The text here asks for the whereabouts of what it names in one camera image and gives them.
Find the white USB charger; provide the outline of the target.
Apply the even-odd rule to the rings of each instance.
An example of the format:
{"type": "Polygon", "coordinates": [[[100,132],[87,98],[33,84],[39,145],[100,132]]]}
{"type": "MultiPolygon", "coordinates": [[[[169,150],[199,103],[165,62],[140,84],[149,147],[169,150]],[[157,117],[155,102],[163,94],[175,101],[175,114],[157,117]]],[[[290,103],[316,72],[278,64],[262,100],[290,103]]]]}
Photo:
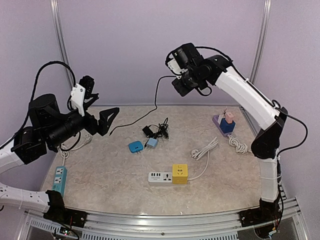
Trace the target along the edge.
{"type": "Polygon", "coordinates": [[[225,118],[225,114],[220,114],[220,115],[218,115],[218,117],[217,117],[217,123],[220,125],[222,119],[224,119],[224,118],[225,118]]]}

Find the pink charger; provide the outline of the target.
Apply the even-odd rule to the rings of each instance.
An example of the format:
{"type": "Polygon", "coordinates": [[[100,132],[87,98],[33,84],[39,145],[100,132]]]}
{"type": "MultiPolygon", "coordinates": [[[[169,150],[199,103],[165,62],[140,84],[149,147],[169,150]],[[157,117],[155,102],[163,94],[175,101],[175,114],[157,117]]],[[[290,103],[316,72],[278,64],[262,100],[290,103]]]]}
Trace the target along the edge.
{"type": "Polygon", "coordinates": [[[231,112],[226,112],[225,113],[225,121],[228,124],[231,124],[234,121],[234,115],[231,112]]]}

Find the dark blue cube socket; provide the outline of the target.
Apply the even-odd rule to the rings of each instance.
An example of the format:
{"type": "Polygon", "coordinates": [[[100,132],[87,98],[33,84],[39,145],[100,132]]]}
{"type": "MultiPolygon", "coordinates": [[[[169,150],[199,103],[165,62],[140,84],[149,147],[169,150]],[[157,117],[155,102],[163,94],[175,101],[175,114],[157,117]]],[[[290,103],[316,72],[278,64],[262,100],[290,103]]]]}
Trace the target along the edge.
{"type": "Polygon", "coordinates": [[[231,124],[228,124],[224,119],[222,119],[219,127],[220,127],[220,130],[222,131],[223,134],[229,134],[229,133],[232,133],[234,128],[236,126],[236,122],[233,121],[231,124]]]}

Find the yellow cube socket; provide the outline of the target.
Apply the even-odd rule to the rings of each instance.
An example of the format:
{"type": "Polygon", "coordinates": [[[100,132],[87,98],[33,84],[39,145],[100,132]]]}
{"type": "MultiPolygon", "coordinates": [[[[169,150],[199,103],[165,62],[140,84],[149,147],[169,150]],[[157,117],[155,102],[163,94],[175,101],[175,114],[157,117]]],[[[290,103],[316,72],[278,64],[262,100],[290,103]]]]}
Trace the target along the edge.
{"type": "Polygon", "coordinates": [[[188,165],[173,164],[172,165],[172,183],[174,185],[186,185],[188,183],[188,165]]]}

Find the white power strip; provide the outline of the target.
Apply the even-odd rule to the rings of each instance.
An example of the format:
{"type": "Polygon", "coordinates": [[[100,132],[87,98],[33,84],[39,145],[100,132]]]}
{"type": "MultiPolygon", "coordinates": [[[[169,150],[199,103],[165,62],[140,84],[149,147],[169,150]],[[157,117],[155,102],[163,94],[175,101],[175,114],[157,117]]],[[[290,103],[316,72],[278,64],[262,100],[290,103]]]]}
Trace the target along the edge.
{"type": "Polygon", "coordinates": [[[173,184],[171,172],[149,172],[148,183],[154,186],[169,186],[173,184]]]}

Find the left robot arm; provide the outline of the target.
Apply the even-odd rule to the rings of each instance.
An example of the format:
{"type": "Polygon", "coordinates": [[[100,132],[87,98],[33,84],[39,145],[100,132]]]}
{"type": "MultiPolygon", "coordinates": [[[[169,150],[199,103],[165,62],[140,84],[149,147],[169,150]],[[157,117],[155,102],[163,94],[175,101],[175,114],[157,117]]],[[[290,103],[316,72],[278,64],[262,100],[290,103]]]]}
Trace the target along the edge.
{"type": "MultiPolygon", "coordinates": [[[[67,100],[68,113],[61,113],[56,96],[52,93],[35,97],[31,94],[25,122],[19,130],[0,147],[0,172],[28,165],[47,154],[58,152],[61,144],[86,130],[90,135],[104,136],[119,114],[118,107],[99,112],[99,119],[87,112],[99,99],[93,93],[94,79],[84,76],[79,82],[72,77],[72,89],[67,100]]],[[[0,185],[0,203],[41,212],[47,220],[67,224],[70,220],[86,218],[84,211],[65,206],[62,194],[56,190],[30,191],[6,184],[0,185]]]]}

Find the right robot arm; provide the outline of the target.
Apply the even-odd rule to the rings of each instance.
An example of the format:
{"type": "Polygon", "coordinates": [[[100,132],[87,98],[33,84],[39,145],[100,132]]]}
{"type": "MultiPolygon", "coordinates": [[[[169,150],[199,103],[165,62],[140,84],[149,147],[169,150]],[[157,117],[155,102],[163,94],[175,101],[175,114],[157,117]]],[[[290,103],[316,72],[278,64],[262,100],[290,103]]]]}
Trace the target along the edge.
{"type": "Polygon", "coordinates": [[[279,228],[284,215],[284,203],[281,194],[282,170],[281,153],[301,146],[280,148],[280,138],[289,115],[287,109],[275,99],[270,100],[258,90],[248,78],[235,67],[233,60],[220,50],[210,57],[203,57],[201,46],[185,43],[170,51],[165,65],[175,75],[172,81],[174,89],[182,96],[196,90],[217,87],[231,96],[239,105],[242,113],[250,114],[260,127],[250,150],[257,158],[260,169],[261,197],[259,206],[242,210],[239,213],[243,227],[275,222],[279,228]]]}

